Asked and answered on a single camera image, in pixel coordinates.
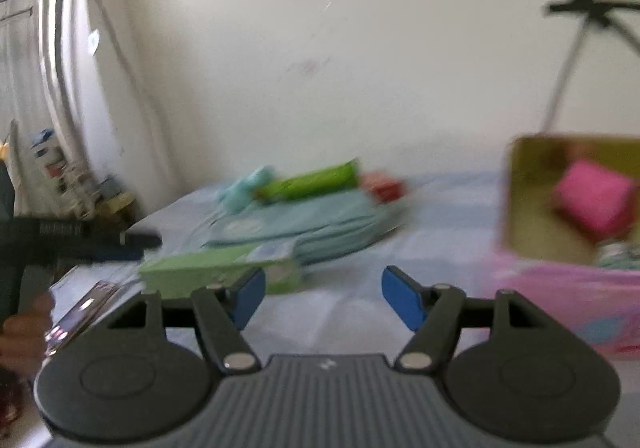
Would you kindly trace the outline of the person's left hand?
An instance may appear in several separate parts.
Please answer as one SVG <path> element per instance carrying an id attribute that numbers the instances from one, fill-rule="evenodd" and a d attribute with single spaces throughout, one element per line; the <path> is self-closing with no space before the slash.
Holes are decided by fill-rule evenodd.
<path id="1" fill-rule="evenodd" d="M 0 338 L 1 367 L 32 378 L 46 356 L 46 334 L 52 328 L 55 301 L 50 292 L 38 296 L 27 312 L 8 318 Z"/>

